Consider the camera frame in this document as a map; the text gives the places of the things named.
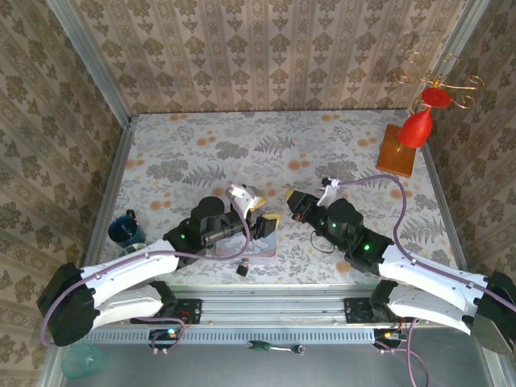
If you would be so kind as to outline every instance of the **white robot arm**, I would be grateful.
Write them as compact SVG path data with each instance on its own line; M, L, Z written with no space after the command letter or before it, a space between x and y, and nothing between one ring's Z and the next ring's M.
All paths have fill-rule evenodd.
M208 259L206 249L221 239L242 231L249 231L249 239L259 239L276 230L277 219L265 216L252 227L248 224L248 211L265 201L258 189L232 185L227 192L232 204L229 212L224 212L219 198L203 198L188 219L142 250L81 269L71 263L61 266L37 302L56 345L69 345L107 323L162 315L177 303L164 282L129 288L199 258Z
M403 189L389 175L352 184L384 177ZM294 190L287 193L292 218L309 223L316 235L345 253L353 268L389 280L381 281L369 300L380 319L389 321L393 314L423 318L471 334L493 351L514 350L516 286L511 279L498 272L488 278L449 268L402 250L399 241L365 227L363 215L346 199L335 200L342 185L339 180L323 179L322 184L321 198Z

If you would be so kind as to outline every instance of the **wooden base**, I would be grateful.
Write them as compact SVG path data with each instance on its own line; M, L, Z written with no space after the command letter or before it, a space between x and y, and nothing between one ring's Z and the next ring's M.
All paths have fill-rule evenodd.
M414 148L399 147L397 132L400 127L388 125L385 130L384 142L381 145L380 157L378 157L377 169L394 173L403 177L412 175L416 150Z

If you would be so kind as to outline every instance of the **floral tablecloth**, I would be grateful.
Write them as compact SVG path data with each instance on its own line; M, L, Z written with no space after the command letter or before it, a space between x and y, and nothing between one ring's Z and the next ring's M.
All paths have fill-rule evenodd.
M197 261L160 277L171 285L356 284L373 283L343 260L318 252L311 229L294 222L284 195L288 188L316 196L322 177L355 180L379 174L375 165L387 124L401 125L402 110L146 114L137 118L135 137L123 174L113 218L135 210L151 243L174 228L205 196L223 197L232 182L254 185L267 197L262 212L280 213L277 255L270 264L252 265L246 277L236 266ZM456 267L427 167L416 153L401 241L413 252ZM340 194L364 215L364 223L392 237L402 206L389 181L352 186ZM315 246L327 249L323 239ZM106 240L103 261L118 246Z

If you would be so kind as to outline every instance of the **patterned wallpaper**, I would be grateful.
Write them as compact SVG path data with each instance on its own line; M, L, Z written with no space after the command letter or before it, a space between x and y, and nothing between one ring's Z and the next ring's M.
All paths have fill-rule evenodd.
M0 1L0 386L38 381L35 305L84 256L120 128L44 1Z
M471 110L435 117L430 145L470 268L516 280L516 2L491 1L450 82L478 74Z
M465 0L70 0L131 114L405 108Z

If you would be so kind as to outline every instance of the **mug handle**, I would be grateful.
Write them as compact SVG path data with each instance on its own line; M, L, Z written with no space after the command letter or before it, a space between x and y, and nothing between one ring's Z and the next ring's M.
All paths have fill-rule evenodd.
M133 219L136 219L136 213L134 210L127 210L126 211L126 216L130 216L132 217Z

